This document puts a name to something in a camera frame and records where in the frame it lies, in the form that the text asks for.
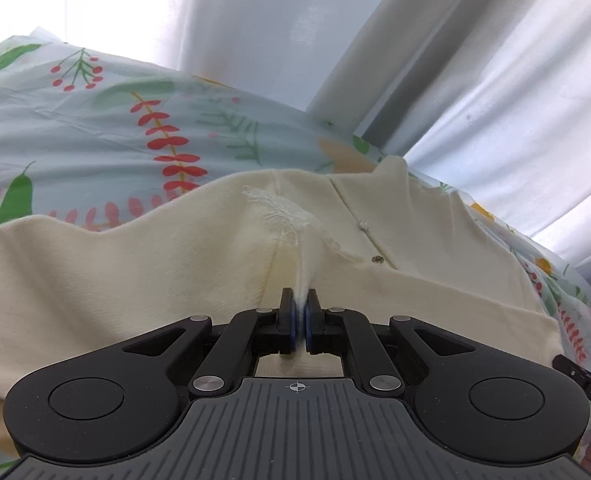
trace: cream fabric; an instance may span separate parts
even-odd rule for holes
[[[192,314],[277,306],[285,286],[300,304],[313,286],[324,308],[407,314],[544,365],[562,352],[515,258],[457,194],[389,157],[372,174],[234,174],[102,233],[47,217],[0,226],[0,397],[32,370]],[[276,357],[261,373],[329,362]]]

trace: sheer curtain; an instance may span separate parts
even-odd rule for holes
[[[0,0],[37,26],[364,135],[591,282],[591,0]]]

